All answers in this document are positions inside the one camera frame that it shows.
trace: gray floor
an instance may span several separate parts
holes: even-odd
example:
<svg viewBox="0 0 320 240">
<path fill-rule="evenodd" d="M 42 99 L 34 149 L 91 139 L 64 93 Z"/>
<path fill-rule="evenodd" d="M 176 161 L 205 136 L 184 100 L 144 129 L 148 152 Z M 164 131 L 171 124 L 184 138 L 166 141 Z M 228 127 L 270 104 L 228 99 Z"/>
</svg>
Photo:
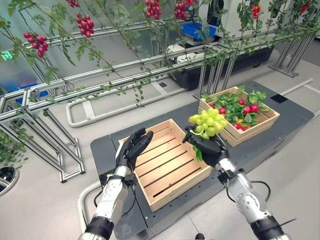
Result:
<svg viewBox="0 0 320 240">
<path fill-rule="evenodd" d="M 270 62 L 258 68 L 248 69 L 231 77 L 229 86 L 255 80 L 268 88 L 282 92 L 309 78 L 311 86 L 320 90 L 320 67 L 301 61 L 297 68 L 299 75 L 288 78 L 268 68 L 279 56 L 274 51 Z M 172 88 L 178 88 L 170 81 Z M 300 88 L 287 95 L 288 98 L 316 112 L 320 109 L 320 94 L 308 88 Z M 16 186 L 0 197 L 0 239 L 10 240 L 70 240 L 81 233 L 77 197 L 88 185 L 98 180 L 97 170 L 90 150 L 90 143 L 106 134 L 116 132 L 148 118 L 166 113 L 193 102 L 192 92 L 183 92 L 173 97 L 152 103 L 103 121 L 71 128 L 67 124 L 65 106 L 52 108 L 62 124 L 80 140 L 86 174 L 77 176 L 65 184 L 59 182 L 59 175 L 31 153 L 20 171 Z M 100 110 L 104 106 L 120 103 L 131 104 L 130 96 L 106 97 L 95 103 Z M 75 110 L 81 119 L 81 109 Z M 308 123 L 294 139 L 278 154 L 265 161 L 248 174 L 252 180 L 269 183 L 272 193 L 268 202 L 271 211 L 280 223 L 292 218 L 296 221 L 284 226 L 292 239 L 320 239 L 320 116 Z M 261 194 L 266 194 L 257 185 Z M 92 193 L 86 199 L 88 214 L 94 212 Z M 220 192 L 201 206 L 193 209 L 154 239 L 192 239 L 197 232 L 215 240 L 256 239 L 250 226 L 230 202 L 225 192 Z"/>
</svg>

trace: empty wooden crate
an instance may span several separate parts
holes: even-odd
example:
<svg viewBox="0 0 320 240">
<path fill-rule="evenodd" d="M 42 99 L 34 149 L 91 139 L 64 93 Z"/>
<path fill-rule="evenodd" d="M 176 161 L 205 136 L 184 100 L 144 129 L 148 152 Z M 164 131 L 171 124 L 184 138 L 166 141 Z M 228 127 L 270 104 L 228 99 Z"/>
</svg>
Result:
<svg viewBox="0 0 320 240">
<path fill-rule="evenodd" d="M 219 97 L 220 95 L 224 93 L 230 93 L 230 94 L 235 94 L 238 90 L 237 86 L 231 87 L 229 89 L 226 89 L 224 91 L 217 92 L 210 97 Z M 239 98 L 244 100 L 245 102 L 248 101 L 248 94 L 246 92 L 243 92 L 242 94 L 239 95 Z M 209 104 L 212 104 L 212 102 L 206 102 L 204 98 L 200 99 L 199 102 L 199 109 L 198 113 L 201 113 L 201 111 L 207 110 L 210 108 Z M 238 144 L 243 143 L 244 141 L 262 133 L 265 130 L 268 130 L 271 128 L 271 126 L 274 124 L 274 122 L 278 119 L 280 116 L 279 113 L 274 111 L 269 107 L 269 111 L 264 111 L 263 113 L 259 113 L 259 115 L 256 116 L 256 119 L 260 121 L 259 124 L 252 126 L 248 128 L 245 131 L 242 131 L 240 129 L 236 129 L 231 123 L 227 122 L 226 127 L 220 135 L 231 145 L 231 146 L 236 146 Z"/>
<path fill-rule="evenodd" d="M 153 138 L 137 158 L 134 172 L 151 210 L 155 212 L 207 178 L 212 167 L 197 161 L 193 146 L 182 143 L 185 133 L 172 119 L 147 131 L 153 131 Z"/>
</svg>

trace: silver robotic arm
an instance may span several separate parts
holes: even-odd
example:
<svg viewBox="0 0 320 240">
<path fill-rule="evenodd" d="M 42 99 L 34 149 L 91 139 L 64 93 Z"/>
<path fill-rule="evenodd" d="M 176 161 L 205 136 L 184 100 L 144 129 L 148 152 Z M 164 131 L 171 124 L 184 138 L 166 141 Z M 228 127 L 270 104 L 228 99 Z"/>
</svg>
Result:
<svg viewBox="0 0 320 240">
<path fill-rule="evenodd" d="M 259 240 L 291 240 L 269 211 L 265 199 L 253 190 L 252 182 L 230 161 L 228 149 L 221 138 L 216 136 L 213 141 L 207 140 L 190 132 L 192 129 L 193 126 L 185 128 L 187 134 L 183 142 L 188 141 L 201 150 L 203 161 L 221 173 L 219 181 L 227 187 L 227 193 L 230 193 L 255 236 Z"/>
<path fill-rule="evenodd" d="M 134 169 L 137 157 L 150 143 L 153 132 L 146 135 L 146 129 L 142 128 L 132 134 L 116 153 L 114 173 L 108 177 L 107 184 L 102 190 L 102 199 L 99 202 L 91 222 L 78 240 L 108 240 L 114 226 L 117 225 L 124 201 L 128 195 L 128 187 L 136 182 Z"/>
</svg>

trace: black table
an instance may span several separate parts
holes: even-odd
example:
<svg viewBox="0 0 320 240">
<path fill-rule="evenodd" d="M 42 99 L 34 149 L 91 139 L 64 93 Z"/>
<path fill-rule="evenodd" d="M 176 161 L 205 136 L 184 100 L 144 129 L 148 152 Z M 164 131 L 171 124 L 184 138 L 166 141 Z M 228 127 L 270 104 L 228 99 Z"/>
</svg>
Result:
<svg viewBox="0 0 320 240">
<path fill-rule="evenodd" d="M 298 130 L 314 117 L 314 114 L 257 82 L 246 83 L 245 89 L 247 92 L 252 92 L 253 89 L 266 92 L 268 97 L 264 103 L 280 113 L 277 121 L 267 131 L 250 138 L 236 147 L 229 146 L 230 158 L 237 168 L 243 168 L 247 173 L 280 151 Z M 149 128 L 168 119 L 173 119 L 183 129 L 189 124 L 188 117 L 197 113 L 198 106 L 199 102 L 195 101 L 94 140 L 90 146 L 100 180 L 103 181 L 103 174 L 115 167 L 116 149 L 119 146 L 120 139 L 131 135 L 141 127 Z M 119 240 L 148 240 L 162 232 L 182 217 L 184 213 L 212 198 L 223 189 L 217 179 L 218 175 L 219 172 L 214 169 L 208 178 L 156 212 L 151 211 L 140 186 L 135 186 L 136 202 L 132 210 L 123 216 L 115 227 L 116 238 Z M 124 202 L 123 211 L 126 212 L 133 202 L 134 194 L 130 190 Z"/>
</svg>

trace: metal support leg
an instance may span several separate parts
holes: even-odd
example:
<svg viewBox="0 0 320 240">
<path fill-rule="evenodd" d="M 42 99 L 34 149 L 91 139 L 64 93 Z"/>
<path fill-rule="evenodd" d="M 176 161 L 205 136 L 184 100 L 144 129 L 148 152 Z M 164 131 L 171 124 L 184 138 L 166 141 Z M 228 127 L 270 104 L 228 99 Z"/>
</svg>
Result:
<svg viewBox="0 0 320 240">
<path fill-rule="evenodd" d="M 218 66 L 215 71 L 213 90 L 212 90 L 211 94 L 215 94 L 217 92 L 218 83 L 219 83 L 219 80 L 221 77 L 221 73 L 222 73 L 222 69 L 224 67 L 224 64 L 225 64 L 225 58 L 222 58 L 221 61 L 218 63 Z"/>
<path fill-rule="evenodd" d="M 211 91 L 211 85 L 212 85 L 212 82 L 214 81 L 216 66 L 217 66 L 217 64 L 214 64 L 211 66 L 211 69 L 210 69 L 210 75 L 209 75 L 209 79 L 208 79 L 208 87 L 206 89 L 207 94 L 209 94 Z"/>
<path fill-rule="evenodd" d="M 194 97 L 196 97 L 197 99 L 200 99 L 200 98 L 201 98 L 202 88 L 203 88 L 204 82 L 205 82 L 206 69 L 207 69 L 207 64 L 203 61 L 203 62 L 202 62 L 202 65 L 201 65 L 201 72 L 200 72 L 198 92 L 197 92 L 196 95 L 194 95 Z"/>
<path fill-rule="evenodd" d="M 233 56 L 230 56 L 230 58 L 229 58 L 229 64 L 228 64 L 228 67 L 225 72 L 224 81 L 223 81 L 223 85 L 222 85 L 222 91 L 225 90 L 227 87 L 230 75 L 232 73 L 232 69 L 234 68 L 234 65 L 235 65 L 237 54 L 238 54 L 238 49 L 236 49 Z"/>
</svg>

